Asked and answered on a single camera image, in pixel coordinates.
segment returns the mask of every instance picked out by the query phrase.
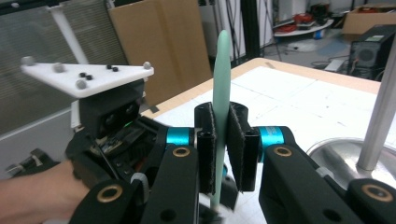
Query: human arm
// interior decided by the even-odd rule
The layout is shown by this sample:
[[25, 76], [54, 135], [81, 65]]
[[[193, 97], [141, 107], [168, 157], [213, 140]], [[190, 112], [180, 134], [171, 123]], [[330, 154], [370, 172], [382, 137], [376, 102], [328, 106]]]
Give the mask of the human arm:
[[0, 181], [0, 223], [42, 223], [70, 218], [88, 188], [70, 161], [48, 171]]

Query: cardboard box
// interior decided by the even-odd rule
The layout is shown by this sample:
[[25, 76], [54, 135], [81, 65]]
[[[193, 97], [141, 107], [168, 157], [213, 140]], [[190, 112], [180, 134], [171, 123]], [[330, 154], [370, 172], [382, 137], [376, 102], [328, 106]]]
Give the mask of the cardboard box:
[[396, 13], [386, 13], [395, 5], [371, 4], [364, 5], [346, 14], [343, 34], [359, 36], [377, 24], [396, 24]]
[[149, 105], [159, 104], [212, 78], [198, 4], [145, 0], [109, 10], [131, 65], [150, 62]]

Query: computer tower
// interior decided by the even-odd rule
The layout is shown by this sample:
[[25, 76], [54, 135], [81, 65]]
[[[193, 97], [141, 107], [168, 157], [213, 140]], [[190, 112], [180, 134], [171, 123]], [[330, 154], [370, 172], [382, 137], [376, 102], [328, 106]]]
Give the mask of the computer tower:
[[381, 80], [396, 33], [396, 25], [375, 25], [353, 41], [347, 73], [353, 77]]

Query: blue band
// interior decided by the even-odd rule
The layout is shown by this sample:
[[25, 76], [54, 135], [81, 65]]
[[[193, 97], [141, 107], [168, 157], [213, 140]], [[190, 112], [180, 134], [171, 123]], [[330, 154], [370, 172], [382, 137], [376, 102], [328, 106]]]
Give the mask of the blue band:
[[169, 128], [166, 135], [166, 144], [187, 146], [190, 142], [189, 128]]
[[285, 143], [285, 139], [283, 138], [283, 133], [279, 127], [259, 127], [259, 130], [262, 135], [262, 159], [260, 162], [264, 162], [265, 149], [273, 144], [283, 144]]

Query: gray rod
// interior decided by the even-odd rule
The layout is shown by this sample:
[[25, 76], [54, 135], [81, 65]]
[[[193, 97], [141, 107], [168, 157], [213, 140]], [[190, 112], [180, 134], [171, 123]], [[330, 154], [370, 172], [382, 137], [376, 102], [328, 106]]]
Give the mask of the gray rod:
[[373, 114], [364, 138], [358, 166], [372, 171], [378, 163], [396, 112], [396, 38], [376, 97]]

